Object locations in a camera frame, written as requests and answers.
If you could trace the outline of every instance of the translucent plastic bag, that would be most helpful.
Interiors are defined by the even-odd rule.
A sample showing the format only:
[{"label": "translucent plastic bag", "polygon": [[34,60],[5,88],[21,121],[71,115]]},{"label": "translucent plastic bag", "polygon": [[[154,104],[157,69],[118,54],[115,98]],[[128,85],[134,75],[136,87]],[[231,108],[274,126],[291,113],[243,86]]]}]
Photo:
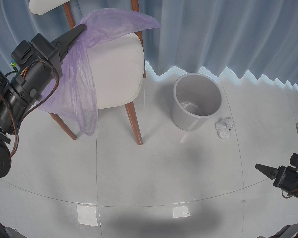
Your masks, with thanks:
[{"label": "translucent plastic bag", "polygon": [[[139,12],[112,8],[95,10],[84,16],[79,24],[85,24],[87,29],[63,60],[59,87],[39,109],[77,121],[80,130],[90,136],[97,128],[98,109],[86,49],[129,33],[161,27],[161,24]],[[42,96],[46,97],[54,85],[55,80],[52,80]]]}]

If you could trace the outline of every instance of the white square sticker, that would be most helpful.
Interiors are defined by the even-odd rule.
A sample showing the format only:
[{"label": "white square sticker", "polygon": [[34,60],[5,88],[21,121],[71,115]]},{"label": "white square sticker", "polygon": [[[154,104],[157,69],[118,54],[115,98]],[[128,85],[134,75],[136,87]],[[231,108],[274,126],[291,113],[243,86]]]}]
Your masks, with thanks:
[{"label": "white square sticker", "polygon": [[77,219],[80,224],[98,226],[96,218],[96,206],[77,205]]},{"label": "white square sticker", "polygon": [[190,217],[187,206],[173,207],[173,218]]}]

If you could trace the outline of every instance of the gray trash can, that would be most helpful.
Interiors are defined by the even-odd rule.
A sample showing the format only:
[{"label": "gray trash can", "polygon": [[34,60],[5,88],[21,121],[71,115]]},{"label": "gray trash can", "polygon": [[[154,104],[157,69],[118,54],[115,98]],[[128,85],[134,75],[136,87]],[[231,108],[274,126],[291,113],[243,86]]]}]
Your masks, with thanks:
[{"label": "gray trash can", "polygon": [[186,131],[198,129],[218,113],[222,105],[221,89],[211,78],[187,73],[174,85],[173,121]]}]

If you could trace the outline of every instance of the curtain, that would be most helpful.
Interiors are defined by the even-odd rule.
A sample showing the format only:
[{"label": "curtain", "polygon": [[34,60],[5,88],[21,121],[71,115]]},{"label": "curtain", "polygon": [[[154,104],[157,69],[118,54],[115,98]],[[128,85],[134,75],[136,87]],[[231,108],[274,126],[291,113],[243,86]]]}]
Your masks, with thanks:
[{"label": "curtain", "polygon": [[[29,0],[1,0],[0,70],[11,71],[11,52],[38,32],[49,41],[68,31],[62,6],[44,15]],[[71,0],[75,22],[97,8],[131,9],[130,0]],[[172,66],[215,76],[229,67],[239,78],[249,70],[293,85],[298,82],[298,1],[139,0],[140,12],[160,21],[143,32],[145,59],[157,75]]]}]

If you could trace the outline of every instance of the trash bag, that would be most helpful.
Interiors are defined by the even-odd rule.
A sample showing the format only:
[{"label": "trash bag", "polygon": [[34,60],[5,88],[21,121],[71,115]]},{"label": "trash bag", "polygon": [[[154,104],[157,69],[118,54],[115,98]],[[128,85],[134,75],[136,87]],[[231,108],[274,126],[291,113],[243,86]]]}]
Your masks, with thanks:
[{"label": "trash bag", "polygon": [[[129,33],[161,27],[151,16],[121,9],[98,9],[78,23],[87,29],[80,34],[63,60],[59,86],[38,108],[77,121],[80,130],[91,136],[97,129],[98,109],[87,48]],[[55,85],[53,79],[42,93],[46,97]]]}]

